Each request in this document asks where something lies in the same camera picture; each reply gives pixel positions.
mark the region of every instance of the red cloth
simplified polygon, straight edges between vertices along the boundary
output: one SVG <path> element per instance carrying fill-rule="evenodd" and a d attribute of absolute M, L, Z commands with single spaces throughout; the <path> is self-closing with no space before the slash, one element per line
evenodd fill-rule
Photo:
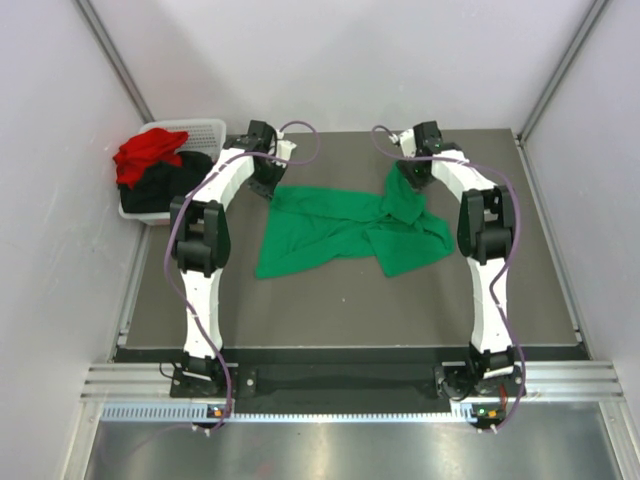
<path fill-rule="evenodd" d="M 189 138 L 187 132 L 167 132 L 164 128 L 152 128 L 130 138 L 120 146 L 113 157 L 116 162 L 116 182 L 133 188 L 145 169 L 158 162 L 182 166 L 182 159 L 175 153 Z"/>

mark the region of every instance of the white plastic basket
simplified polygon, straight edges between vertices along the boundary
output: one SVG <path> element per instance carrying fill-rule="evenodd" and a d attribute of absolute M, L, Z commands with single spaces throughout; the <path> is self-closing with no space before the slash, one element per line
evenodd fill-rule
<path fill-rule="evenodd" d="M 222 145 L 227 135 L 227 124 L 217 118 L 192 118 L 187 120 L 163 120 L 144 125 L 138 133 L 144 133 L 152 128 L 164 128 L 169 132 L 187 132 L 189 140 L 176 151 L 189 150 L 202 152 L 213 160 L 220 156 Z M 122 218 L 139 220 L 147 225 L 168 225 L 169 212 L 157 213 L 126 213 L 122 210 L 122 203 L 118 205 Z"/>

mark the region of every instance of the shiny metallic surface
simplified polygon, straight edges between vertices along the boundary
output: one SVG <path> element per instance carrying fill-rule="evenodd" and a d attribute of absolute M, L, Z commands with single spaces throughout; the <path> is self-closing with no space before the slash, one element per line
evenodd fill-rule
<path fill-rule="evenodd" d="M 154 437 L 163 428 L 102 423 L 85 478 L 622 478 L 597 404 L 524 405 L 498 435 L 463 424 L 232 424 L 211 438 L 189 428 Z"/>

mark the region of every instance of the metal frame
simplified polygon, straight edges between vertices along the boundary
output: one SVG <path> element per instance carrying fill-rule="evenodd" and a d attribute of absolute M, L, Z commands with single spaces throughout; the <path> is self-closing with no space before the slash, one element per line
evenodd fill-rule
<path fill-rule="evenodd" d="M 73 0 L 73 3 L 87 22 L 140 118 L 144 122 L 153 121 L 154 117 L 151 110 L 113 44 L 91 0 Z M 538 101 L 527 117 L 522 131 L 515 136 L 576 335 L 579 341 L 584 338 L 586 345 L 591 348 L 593 348 L 593 344 L 589 341 L 588 335 L 581 325 L 580 308 L 574 298 L 570 276 L 557 246 L 554 229 L 532 168 L 526 141 L 531 136 L 609 4 L 610 0 L 593 1 Z M 109 358 L 113 358 L 118 345 L 123 345 L 126 342 L 128 327 L 135 305 L 135 296 L 142 278 L 144 261 L 146 260 L 149 243 L 148 234 L 149 228 L 144 227 L 138 239 L 127 295 L 122 305 L 122 314 L 118 319 L 114 338 L 110 343 Z M 623 478 L 640 478 L 640 441 L 615 370 L 610 362 L 528 362 L 528 372 L 528 395 L 523 399 L 525 404 L 530 402 L 599 402 L 612 450 Z M 173 422 L 201 420 L 203 406 L 206 408 L 207 405 L 216 405 L 219 402 L 224 402 L 222 399 L 208 399 L 205 404 L 195 401 L 174 400 L 169 397 L 169 389 L 170 381 L 160 375 L 157 364 L 94 365 L 89 371 L 83 389 L 76 422 L 76 433 L 66 459 L 64 478 L 84 478 L 101 418 L 104 421 L 116 419 L 120 421 L 144 421 L 148 415 L 154 415 L 154 421 L 158 419 Z M 452 412 L 447 414 L 324 416 L 232 414 L 230 421 L 419 421 L 437 423 L 466 421 L 464 405 L 453 406 Z"/>

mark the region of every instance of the folded clothes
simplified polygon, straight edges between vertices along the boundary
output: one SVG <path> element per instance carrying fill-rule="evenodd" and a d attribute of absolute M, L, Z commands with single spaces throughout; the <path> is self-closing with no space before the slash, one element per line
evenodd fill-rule
<path fill-rule="evenodd" d="M 159 162 L 144 171 L 133 188 L 118 186 L 122 210 L 126 213 L 168 212 L 175 196 L 196 188 L 213 167 L 211 157 L 201 152 L 178 152 L 181 167 Z"/>
<path fill-rule="evenodd" d="M 158 162 L 182 166 L 182 160 L 175 150 L 188 138 L 187 132 L 168 132 L 163 128 L 152 128 L 131 137 L 113 157 L 116 162 L 116 182 L 134 188 L 145 170 Z"/>
<path fill-rule="evenodd" d="M 385 194 L 277 187 L 258 278 L 317 267 L 334 258 L 375 255 L 387 276 L 434 263 L 454 250 L 447 223 L 429 213 L 394 166 Z"/>

